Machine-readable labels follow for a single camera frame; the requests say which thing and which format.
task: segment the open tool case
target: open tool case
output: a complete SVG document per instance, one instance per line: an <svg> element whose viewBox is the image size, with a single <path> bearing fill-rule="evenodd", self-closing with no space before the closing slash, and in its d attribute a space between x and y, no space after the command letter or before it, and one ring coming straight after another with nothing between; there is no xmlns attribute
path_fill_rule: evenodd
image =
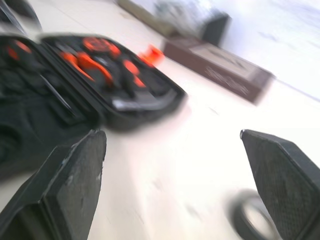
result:
<svg viewBox="0 0 320 240"><path fill-rule="evenodd" d="M98 39L98 44L88 42L96 48L86 48L85 38ZM115 58L98 51L102 40L120 54ZM16 46L10 47L17 43L25 53L32 52L37 61L35 67L28 67L32 69L19 65L21 56L12 49ZM129 131L155 121L177 109L186 95L147 61L150 56L138 57L101 36L48 36L40 43L1 36L0 49L0 180L37 170L56 145L75 143L101 125ZM104 79L101 70L84 64L89 79L66 60L66 54L77 57L78 53L100 62L114 83ZM145 86L135 88L127 81L130 78Z"/></svg>

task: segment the screwdriver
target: screwdriver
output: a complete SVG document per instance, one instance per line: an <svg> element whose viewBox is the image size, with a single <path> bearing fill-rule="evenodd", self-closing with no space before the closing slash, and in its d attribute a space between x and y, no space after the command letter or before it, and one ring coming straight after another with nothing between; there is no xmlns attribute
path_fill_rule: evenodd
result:
<svg viewBox="0 0 320 240"><path fill-rule="evenodd" d="M14 62L29 72L35 72L41 67L41 64L36 60L31 49L18 40L10 41L7 48L7 53ZM40 73L38 73L43 79L45 85L53 93L53 95L73 114L74 111L66 100L58 93L58 91L51 85L51 83Z"/></svg>

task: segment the dark object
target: dark object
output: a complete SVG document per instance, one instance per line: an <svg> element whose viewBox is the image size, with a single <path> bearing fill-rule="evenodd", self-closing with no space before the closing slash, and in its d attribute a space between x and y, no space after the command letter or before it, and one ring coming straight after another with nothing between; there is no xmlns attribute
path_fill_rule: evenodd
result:
<svg viewBox="0 0 320 240"><path fill-rule="evenodd" d="M96 211L106 134L57 146L0 214L0 240L86 240Z"/></svg>
<svg viewBox="0 0 320 240"><path fill-rule="evenodd" d="M5 3L4 0L0 0L0 13L1 13L1 20L5 23L9 23L16 27L21 33L26 34L24 28L21 26L15 15L11 12L8 5Z"/></svg>
<svg viewBox="0 0 320 240"><path fill-rule="evenodd" d="M80 52L85 37L46 37L41 44L18 36L0 37L1 52L7 53L0 55L0 62L5 63L0 64L0 136L5 140L0 141L0 181L16 174L36 171L56 145L79 140L91 129L104 125L114 131L130 131L163 118L181 105L186 93L178 85L155 67L140 62L124 46L106 38L117 44L143 74L150 76L153 85L163 83L159 87L161 94L156 96L164 96L167 91L175 94L168 105L158 110L117 110L112 98L130 100L128 93L123 89L110 88L105 83L100 84L103 81L91 81L68 64L59 54L60 49L56 48L60 43ZM17 54L15 51L21 51L21 47L17 48L16 43L26 51ZM15 59L15 54L8 60L8 45L23 61ZM119 67L117 61L110 63Z"/></svg>
<svg viewBox="0 0 320 240"><path fill-rule="evenodd" d="M230 16L224 12L217 14L204 27L204 32L201 39L207 43L219 47L230 20Z"/></svg>
<svg viewBox="0 0 320 240"><path fill-rule="evenodd" d="M17 65L21 65L27 71L37 73L40 63L35 58L31 49L27 47L24 43L18 40L14 40L13 43L9 45L8 53L9 53L9 56L12 58L12 60L17 62ZM75 115L70 105L66 102L66 100L64 100L64 98L59 94L59 92L51 85L51 83L43 75L41 75L40 73L38 74L43 79L48 89L62 103L62 105L66 107L70 111L70 113Z"/></svg>
<svg viewBox="0 0 320 240"><path fill-rule="evenodd" d="M1 21L13 25L23 34L26 34L24 28L21 26L11 9L18 15L26 17L33 21L39 28L41 28L40 21L31 5L25 0L0 0L0 19Z"/></svg>
<svg viewBox="0 0 320 240"><path fill-rule="evenodd" d="M243 141L258 193L283 240L320 238L320 169L293 143L252 130Z"/></svg>
<svg viewBox="0 0 320 240"><path fill-rule="evenodd" d="M252 103L273 77L270 72L196 38L170 39L163 53Z"/></svg>
<svg viewBox="0 0 320 240"><path fill-rule="evenodd" d="M264 218L271 230L268 235L260 232L255 223L249 219L247 214L249 209L255 210ZM229 219L235 231L244 240L280 240L271 216L255 191L243 191L235 197L230 207Z"/></svg>
<svg viewBox="0 0 320 240"><path fill-rule="evenodd" d="M34 21L40 28L41 24L33 7L26 0L4 0L17 14Z"/></svg>
<svg viewBox="0 0 320 240"><path fill-rule="evenodd" d="M47 85L47 87L50 89L50 91L53 93L53 95L56 96L56 98L60 101L60 103L62 103L63 106L66 107L66 109L68 109L70 111L70 113L72 113L73 115L75 115L74 111L72 110L72 108L70 107L70 105L66 102L66 100L58 93L58 91L50 84L50 82L42 75L40 75L40 77L43 79L43 81L45 82L45 84Z"/></svg>

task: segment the black carrying case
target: black carrying case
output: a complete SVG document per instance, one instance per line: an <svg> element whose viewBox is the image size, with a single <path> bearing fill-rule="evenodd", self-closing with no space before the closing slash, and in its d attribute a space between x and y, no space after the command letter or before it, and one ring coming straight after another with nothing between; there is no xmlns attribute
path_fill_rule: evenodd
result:
<svg viewBox="0 0 320 240"><path fill-rule="evenodd" d="M5 49L8 41L16 39L36 54L39 62L45 66L46 74L53 76L50 83L77 115L70 117L44 84L41 88L47 92L42 95L29 92L13 97L0 97L0 181L23 171L37 170L55 146L75 143L91 129L103 125L115 131L130 131L171 113L184 99L186 93L177 84L156 68L150 67L148 71L160 77L176 92L172 103L154 111L115 110L108 101L108 96L101 95L92 82L59 55L55 47L56 42L59 42L79 44L81 48L84 37L88 35L46 36L40 40L40 44L20 36L0 37L2 49ZM137 57L121 44L103 38L115 44L127 55Z"/></svg>

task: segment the orange plastic part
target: orange plastic part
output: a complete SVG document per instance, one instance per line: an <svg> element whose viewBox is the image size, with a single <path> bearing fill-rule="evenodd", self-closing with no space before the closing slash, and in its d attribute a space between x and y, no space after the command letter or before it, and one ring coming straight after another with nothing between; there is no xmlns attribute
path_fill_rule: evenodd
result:
<svg viewBox="0 0 320 240"><path fill-rule="evenodd" d="M75 69L77 69L80 73L85 75L87 78L89 78L91 81L95 82L95 80L90 77L87 73L85 73L79 66L78 66L78 59L75 55L68 52L61 52L61 56L69 62Z"/></svg>
<svg viewBox="0 0 320 240"><path fill-rule="evenodd" d="M141 53L138 55L138 57L150 67L154 67L156 64L158 64L164 58L164 56L164 53L160 49L152 45L149 46L149 49L146 53Z"/></svg>
<svg viewBox="0 0 320 240"><path fill-rule="evenodd" d="M19 60L19 56L18 56L18 54L16 53L15 50L13 50L11 47L8 47L7 50L8 50L8 54L9 54L10 57L12 57L15 60Z"/></svg>
<svg viewBox="0 0 320 240"><path fill-rule="evenodd" d="M15 43L19 46L19 48L25 50L26 52L28 52L30 54L32 53L31 49L27 45L25 45L24 43L22 43L22 42L20 42L18 40L16 40Z"/></svg>
<svg viewBox="0 0 320 240"><path fill-rule="evenodd" d="M126 69L128 69L133 75L134 75L134 83L140 87L140 88L145 88L146 85L141 81L141 79L138 77L140 74L139 69L134 65L131 61L129 60L124 60L123 65L125 66Z"/></svg>
<svg viewBox="0 0 320 240"><path fill-rule="evenodd" d="M91 52L111 52L114 57L118 57L121 54L116 45L103 38L85 37L83 45Z"/></svg>

